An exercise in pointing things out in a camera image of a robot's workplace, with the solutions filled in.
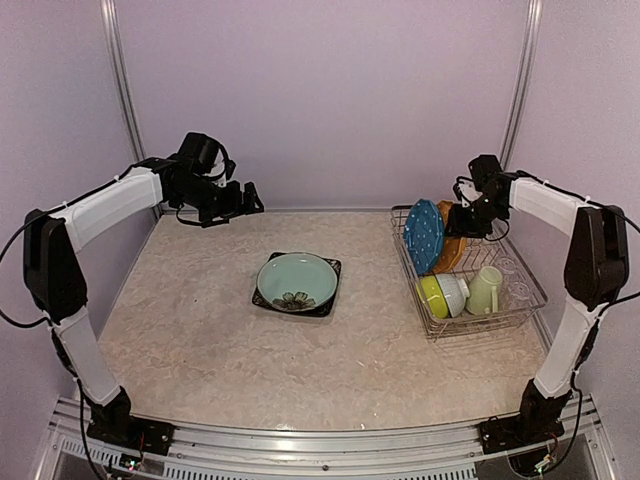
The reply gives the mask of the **blue polka dot plate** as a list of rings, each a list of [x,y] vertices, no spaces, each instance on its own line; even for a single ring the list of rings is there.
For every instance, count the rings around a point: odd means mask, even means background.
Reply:
[[[435,203],[420,199],[411,207],[403,228],[403,240],[416,273],[428,274],[444,247],[444,221]]]

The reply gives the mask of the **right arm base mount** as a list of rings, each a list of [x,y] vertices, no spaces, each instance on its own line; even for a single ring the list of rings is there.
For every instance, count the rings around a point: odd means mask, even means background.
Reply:
[[[477,426],[485,455],[518,449],[561,437],[565,433],[560,421],[552,421],[541,430],[526,430],[518,415],[490,417]]]

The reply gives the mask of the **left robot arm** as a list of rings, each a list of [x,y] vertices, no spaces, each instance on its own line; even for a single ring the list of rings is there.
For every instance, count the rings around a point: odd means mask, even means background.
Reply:
[[[91,437],[137,447],[146,433],[98,346],[78,253],[122,221],[162,203],[175,210],[195,208],[192,224],[203,229],[263,212],[255,185],[233,180],[235,168],[219,141],[190,132],[171,156],[144,159],[74,200],[34,209],[16,231],[23,240],[25,286],[44,314],[61,363],[90,406]]]

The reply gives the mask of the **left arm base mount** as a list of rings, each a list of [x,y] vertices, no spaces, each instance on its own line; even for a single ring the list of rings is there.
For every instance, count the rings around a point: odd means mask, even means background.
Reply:
[[[87,435],[107,444],[142,453],[167,456],[176,427],[168,422],[131,417],[123,433],[117,433],[112,425],[91,423]]]

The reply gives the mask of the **orange polka dot plate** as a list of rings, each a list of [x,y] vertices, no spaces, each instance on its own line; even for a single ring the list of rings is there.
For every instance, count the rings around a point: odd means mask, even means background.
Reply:
[[[442,215],[444,226],[447,226],[449,211],[452,206],[453,203],[447,200],[441,200],[437,204],[439,212]],[[432,272],[434,274],[441,274],[452,271],[460,262],[466,247],[466,237],[445,236],[442,252],[436,265],[433,267]]]

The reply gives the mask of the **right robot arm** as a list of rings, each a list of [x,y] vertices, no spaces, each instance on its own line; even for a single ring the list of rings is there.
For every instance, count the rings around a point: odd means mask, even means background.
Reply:
[[[512,211],[529,214],[565,234],[569,249],[563,281],[566,302],[543,365],[523,392],[517,414],[486,420],[478,430],[485,453],[531,445],[563,435],[562,410],[577,388],[608,310],[623,302],[629,278],[627,219],[615,205],[602,205],[525,171],[506,172],[494,155],[471,160],[470,175],[454,188],[445,232],[484,238],[492,223]]]

